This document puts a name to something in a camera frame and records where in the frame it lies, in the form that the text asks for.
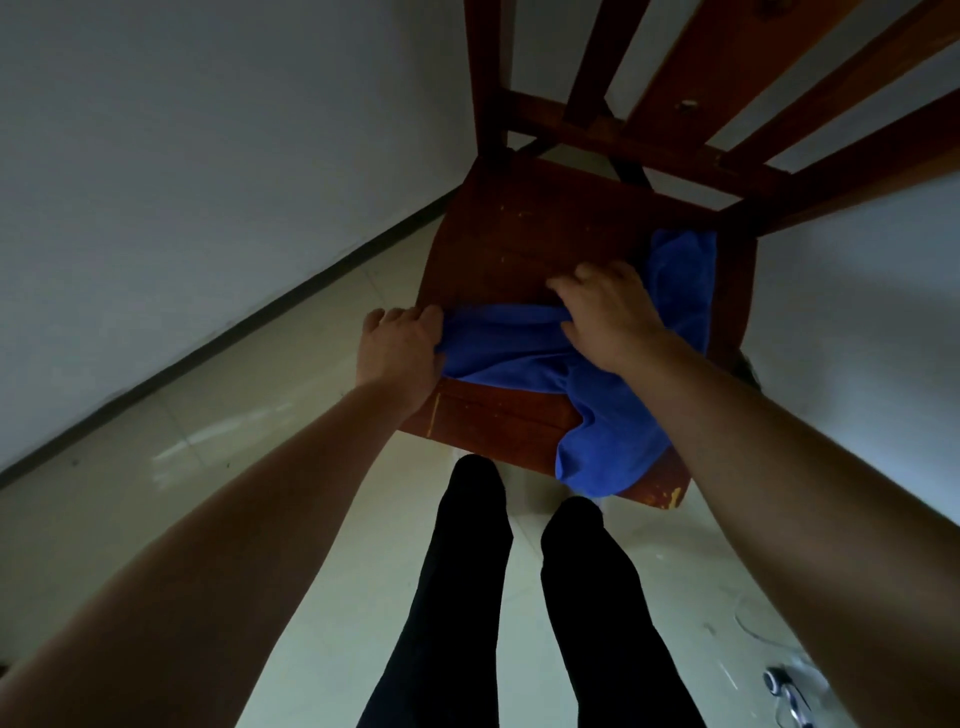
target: leg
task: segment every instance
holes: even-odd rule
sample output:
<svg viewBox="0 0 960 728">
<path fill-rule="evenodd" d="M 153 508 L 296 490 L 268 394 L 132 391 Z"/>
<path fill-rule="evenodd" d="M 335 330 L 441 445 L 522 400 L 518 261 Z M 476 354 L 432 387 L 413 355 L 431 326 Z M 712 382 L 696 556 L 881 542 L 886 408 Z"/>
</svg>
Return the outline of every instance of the leg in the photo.
<svg viewBox="0 0 960 728">
<path fill-rule="evenodd" d="M 561 504 L 543 531 L 547 612 L 580 705 L 580 728 L 703 728 L 650 620 L 640 578 L 592 502 Z"/>
<path fill-rule="evenodd" d="M 410 616 L 359 728 L 497 724 L 496 635 L 513 540 L 493 462 L 461 458 Z"/>
</svg>

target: blue microfiber cloth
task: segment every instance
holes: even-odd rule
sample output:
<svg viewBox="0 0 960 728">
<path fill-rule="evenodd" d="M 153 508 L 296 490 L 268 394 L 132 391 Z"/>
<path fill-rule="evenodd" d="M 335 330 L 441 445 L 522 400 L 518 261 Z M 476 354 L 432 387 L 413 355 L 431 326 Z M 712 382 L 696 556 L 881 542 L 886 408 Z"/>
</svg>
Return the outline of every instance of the blue microfiber cloth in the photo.
<svg viewBox="0 0 960 728">
<path fill-rule="evenodd" d="M 707 349 L 716 233 L 656 231 L 640 276 L 663 323 Z M 619 376 L 567 341 L 560 306 L 497 304 L 444 318 L 444 376 L 506 389 L 566 394 L 584 421 L 557 447 L 557 478 L 577 493 L 609 496 L 636 483 L 670 445 Z"/>
</svg>

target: baseboard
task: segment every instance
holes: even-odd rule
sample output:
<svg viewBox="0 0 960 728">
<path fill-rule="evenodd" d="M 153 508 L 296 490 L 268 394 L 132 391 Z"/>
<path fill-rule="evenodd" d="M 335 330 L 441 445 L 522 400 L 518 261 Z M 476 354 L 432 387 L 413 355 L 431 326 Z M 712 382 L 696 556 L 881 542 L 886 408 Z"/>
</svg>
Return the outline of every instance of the baseboard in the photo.
<svg viewBox="0 0 960 728">
<path fill-rule="evenodd" d="M 192 351 L 175 364 L 170 365 L 163 371 L 137 384 L 123 394 L 117 395 L 114 399 L 101 406 L 89 416 L 83 418 L 80 422 L 68 427 L 52 440 L 13 462 L 0 472 L 0 488 L 10 485 L 17 478 L 29 473 L 74 443 L 82 440 L 90 432 L 105 425 L 134 404 L 146 399 L 156 390 L 185 375 L 195 367 L 200 366 L 207 359 L 216 356 L 258 328 L 269 324 L 277 316 L 289 311 L 298 303 L 305 301 L 317 291 L 326 288 L 334 280 L 345 276 L 361 263 L 370 260 L 375 255 L 383 253 L 383 251 L 407 237 L 412 232 L 436 220 L 444 214 L 447 204 L 456 191 L 457 189 L 453 189 L 447 192 L 440 199 L 435 200 L 423 209 L 401 220 L 392 228 L 377 235 L 373 240 L 360 246 L 357 250 L 341 260 L 338 260 L 326 270 L 301 283 L 278 299 L 267 303 L 267 305 L 255 311 L 243 321 L 230 327 L 199 349 Z"/>
</svg>

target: chair backrest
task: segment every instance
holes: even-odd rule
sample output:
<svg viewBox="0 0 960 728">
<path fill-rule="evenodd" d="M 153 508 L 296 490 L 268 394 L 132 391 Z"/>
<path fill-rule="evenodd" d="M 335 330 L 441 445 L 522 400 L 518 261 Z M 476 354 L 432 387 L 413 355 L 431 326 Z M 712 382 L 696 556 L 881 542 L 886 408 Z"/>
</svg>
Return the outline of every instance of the chair backrest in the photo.
<svg viewBox="0 0 960 728">
<path fill-rule="evenodd" d="M 512 131 L 637 162 L 742 198 L 722 219 L 753 234 L 960 169 L 960 89 L 794 174 L 766 163 L 960 38 L 960 0 L 923 0 L 727 152 L 708 140 L 860 0 L 703 0 L 625 121 L 604 97 L 649 0 L 603 0 L 566 104 L 510 90 L 513 2 L 464 3 L 481 155 Z"/>
</svg>

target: tile floor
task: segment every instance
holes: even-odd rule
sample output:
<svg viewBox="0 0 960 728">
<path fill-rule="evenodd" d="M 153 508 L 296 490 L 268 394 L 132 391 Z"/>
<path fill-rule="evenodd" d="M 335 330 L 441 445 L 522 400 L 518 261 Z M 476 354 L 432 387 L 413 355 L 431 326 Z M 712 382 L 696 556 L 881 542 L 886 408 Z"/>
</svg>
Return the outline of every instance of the tile floor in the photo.
<svg viewBox="0 0 960 728">
<path fill-rule="evenodd" d="M 553 154 L 587 164 L 564 150 Z M 413 302 L 438 224 L 0 491 L 0 660 L 29 655 L 138 549 L 341 397 L 363 315 Z M 394 437 L 277 644 L 242 726 L 355 724 L 405 619 L 452 465 L 450 448 Z M 503 472 L 516 537 L 497 654 L 501 724 L 574 726 L 575 701 L 539 582 L 540 533 L 558 485 L 520 469 Z M 609 529 L 634 560 L 707 724 L 774 725 L 760 675 L 791 653 L 742 632 L 734 605 L 741 602 L 755 630 L 793 639 L 697 490 L 674 512 L 617 498 L 607 507 Z M 615 620 L 593 627 L 617 628 Z"/>
</svg>

